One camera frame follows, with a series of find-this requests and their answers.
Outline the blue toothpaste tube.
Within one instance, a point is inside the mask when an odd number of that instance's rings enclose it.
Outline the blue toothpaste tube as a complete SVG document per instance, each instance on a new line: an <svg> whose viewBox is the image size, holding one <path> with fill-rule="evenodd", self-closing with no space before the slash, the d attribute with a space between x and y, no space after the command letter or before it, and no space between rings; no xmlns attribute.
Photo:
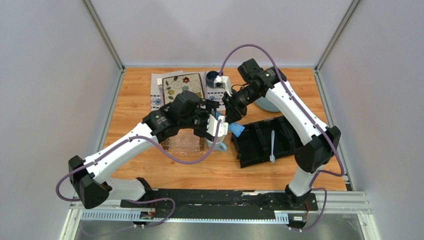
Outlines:
<svg viewBox="0 0 424 240"><path fill-rule="evenodd" d="M216 112L214 114L212 114L214 117L218 117L218 116L225 116L224 114L222 114L221 112ZM235 135L236 137L239 137L242 132L245 130L245 127L237 122L234 123L229 123L228 124L228 133L231 132L233 135Z"/></svg>

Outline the glass holder with wooden ends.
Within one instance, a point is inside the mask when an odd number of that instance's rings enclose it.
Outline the glass holder with wooden ends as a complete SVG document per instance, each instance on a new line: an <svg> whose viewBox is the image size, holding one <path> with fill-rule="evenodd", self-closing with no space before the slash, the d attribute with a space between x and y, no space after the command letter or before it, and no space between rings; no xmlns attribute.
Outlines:
<svg viewBox="0 0 424 240"><path fill-rule="evenodd" d="M164 140L161 145L171 153L201 152L205 149L204 139L194 135L191 129L181 129L177 135Z"/></svg>

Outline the white mug with blue handle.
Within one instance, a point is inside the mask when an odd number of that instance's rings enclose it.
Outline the white mug with blue handle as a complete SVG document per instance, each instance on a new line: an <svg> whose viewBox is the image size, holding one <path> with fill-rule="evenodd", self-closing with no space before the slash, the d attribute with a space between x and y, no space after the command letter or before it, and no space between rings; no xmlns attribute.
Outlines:
<svg viewBox="0 0 424 240"><path fill-rule="evenodd" d="M213 140L205 140L205 143L208 147L208 152L213 152L213 151L220 151L220 152L225 152L227 151L228 147L227 145L224 143L224 140L217 140L217 141L213 141Z"/></svg>

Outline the black compartment organizer box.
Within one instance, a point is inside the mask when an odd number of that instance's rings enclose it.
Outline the black compartment organizer box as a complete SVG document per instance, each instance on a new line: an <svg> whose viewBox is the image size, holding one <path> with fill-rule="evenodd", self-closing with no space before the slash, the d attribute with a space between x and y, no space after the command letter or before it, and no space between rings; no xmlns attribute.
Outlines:
<svg viewBox="0 0 424 240"><path fill-rule="evenodd" d="M236 159L241 168L262 164L270 160L271 131L275 131L274 156L276 159L292 156L303 147L294 127L281 115L244 125L239 137L231 136Z"/></svg>

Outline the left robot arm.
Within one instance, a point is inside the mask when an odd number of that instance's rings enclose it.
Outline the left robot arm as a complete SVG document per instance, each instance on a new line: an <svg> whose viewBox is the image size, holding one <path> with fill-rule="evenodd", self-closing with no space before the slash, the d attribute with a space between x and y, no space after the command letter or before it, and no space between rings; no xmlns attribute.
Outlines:
<svg viewBox="0 0 424 240"><path fill-rule="evenodd" d="M183 91L175 99L151 111L129 133L101 151L68 161L69 180L86 209L93 209L108 200L131 200L148 207L153 194L142 178L123 180L111 178L123 164L152 147L176 136L181 129L192 129L194 135L212 141L228 133L225 116L216 116L217 101L200 98Z"/></svg>

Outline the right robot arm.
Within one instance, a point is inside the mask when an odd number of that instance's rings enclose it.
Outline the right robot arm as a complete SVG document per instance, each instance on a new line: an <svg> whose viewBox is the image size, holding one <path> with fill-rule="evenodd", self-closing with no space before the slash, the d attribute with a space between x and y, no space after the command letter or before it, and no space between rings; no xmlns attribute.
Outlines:
<svg viewBox="0 0 424 240"><path fill-rule="evenodd" d="M263 69L251 58L238 67L246 86L236 91L230 79L219 72L215 79L225 89L222 98L228 123L234 123L247 115L247 106L261 97L274 104L292 125L303 146L294 154L297 169L285 188L285 203L299 209L310 194L312 182L318 172L335 156L340 141L338 127L328 127L295 93L287 78L275 66Z"/></svg>

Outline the light blue toothbrush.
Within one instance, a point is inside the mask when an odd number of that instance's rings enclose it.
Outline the light blue toothbrush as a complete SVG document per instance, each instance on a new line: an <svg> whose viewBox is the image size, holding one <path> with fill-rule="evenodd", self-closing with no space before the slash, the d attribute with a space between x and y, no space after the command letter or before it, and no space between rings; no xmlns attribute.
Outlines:
<svg viewBox="0 0 424 240"><path fill-rule="evenodd" d="M275 161L276 161L276 158L275 158L275 155L274 155L274 147L275 147L275 131L272 130L271 131L271 140L270 140L270 155L269 155L269 160L272 163L275 163Z"/></svg>

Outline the white patterned placemat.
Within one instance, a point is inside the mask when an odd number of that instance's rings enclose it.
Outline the white patterned placemat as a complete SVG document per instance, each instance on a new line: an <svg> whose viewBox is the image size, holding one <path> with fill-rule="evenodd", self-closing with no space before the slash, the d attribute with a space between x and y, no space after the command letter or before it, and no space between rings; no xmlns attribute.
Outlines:
<svg viewBox="0 0 424 240"><path fill-rule="evenodd" d="M225 111L225 106L222 101L222 97L224 96L224 90L221 88L210 88L206 85L206 72L205 71L189 71L184 72L182 70L175 71L175 72L168 72L168 73L153 73L151 75L151 87L150 87L150 108L151 110L157 110L160 107L164 105L163 97L160 95L160 91L157 85L157 78L166 78L166 77L172 77L176 75L182 75L182 74L190 74L190 73L199 73L201 77L201 83L203 85L204 90L204 99L212 100L219 102L219 107L217 108L218 111Z"/></svg>

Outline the round grey-blue plate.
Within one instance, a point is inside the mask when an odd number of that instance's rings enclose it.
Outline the round grey-blue plate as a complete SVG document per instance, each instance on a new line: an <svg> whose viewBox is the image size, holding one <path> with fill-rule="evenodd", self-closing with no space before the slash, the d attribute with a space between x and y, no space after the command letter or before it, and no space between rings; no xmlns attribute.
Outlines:
<svg viewBox="0 0 424 240"><path fill-rule="evenodd" d="M280 110L271 102L269 101L267 98L265 97L261 97L259 99L257 99L254 102L260 109L267 111L267 112L271 112L271 113L277 113L280 112Z"/></svg>

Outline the dark blue ceramic cup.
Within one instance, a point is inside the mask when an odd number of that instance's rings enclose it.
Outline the dark blue ceramic cup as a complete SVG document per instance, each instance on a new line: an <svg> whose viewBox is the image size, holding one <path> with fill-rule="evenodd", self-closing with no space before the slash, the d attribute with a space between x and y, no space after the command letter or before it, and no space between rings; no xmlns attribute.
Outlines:
<svg viewBox="0 0 424 240"><path fill-rule="evenodd" d="M207 85L209 88L214 89L214 88L215 88L214 81L215 81L215 79L216 79L218 76L219 76L219 72L218 72L218 71L215 71L215 70L208 71L208 72L206 73L206 76L205 76L205 83L206 83L206 85Z"/></svg>

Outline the square floral ceramic plate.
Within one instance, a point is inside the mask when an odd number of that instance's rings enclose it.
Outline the square floral ceramic plate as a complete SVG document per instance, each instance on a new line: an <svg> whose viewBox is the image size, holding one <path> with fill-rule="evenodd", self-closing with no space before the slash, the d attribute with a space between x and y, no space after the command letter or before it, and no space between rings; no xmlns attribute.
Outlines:
<svg viewBox="0 0 424 240"><path fill-rule="evenodd" d="M176 96L183 91L195 93L204 98L204 89L199 73L184 73L176 76L168 76L162 79L163 104L171 103Z"/></svg>

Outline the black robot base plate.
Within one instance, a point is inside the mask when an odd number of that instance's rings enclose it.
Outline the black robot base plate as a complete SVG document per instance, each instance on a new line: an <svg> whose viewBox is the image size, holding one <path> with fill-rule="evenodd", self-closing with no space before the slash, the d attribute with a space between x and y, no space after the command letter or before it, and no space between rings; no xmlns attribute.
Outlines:
<svg viewBox="0 0 424 240"><path fill-rule="evenodd" d="M176 203L173 213L169 199ZM120 207L155 210L158 218L171 213L172 218L219 220L271 220L275 211L292 210L285 192L159 188L148 191L141 200L158 202L134 204L122 200Z"/></svg>

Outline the aluminium frame rail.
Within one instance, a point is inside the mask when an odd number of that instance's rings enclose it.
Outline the aluminium frame rail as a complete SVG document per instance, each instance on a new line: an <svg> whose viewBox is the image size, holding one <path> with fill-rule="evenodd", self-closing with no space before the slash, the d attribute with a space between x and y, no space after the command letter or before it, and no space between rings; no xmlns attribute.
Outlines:
<svg viewBox="0 0 424 240"><path fill-rule="evenodd" d="M286 224L295 217L319 214L371 214L360 191L311 192L301 206L290 208L282 190L154 189L147 199L158 203L132 204L108 200L93 209L76 203L72 210L83 221Z"/></svg>

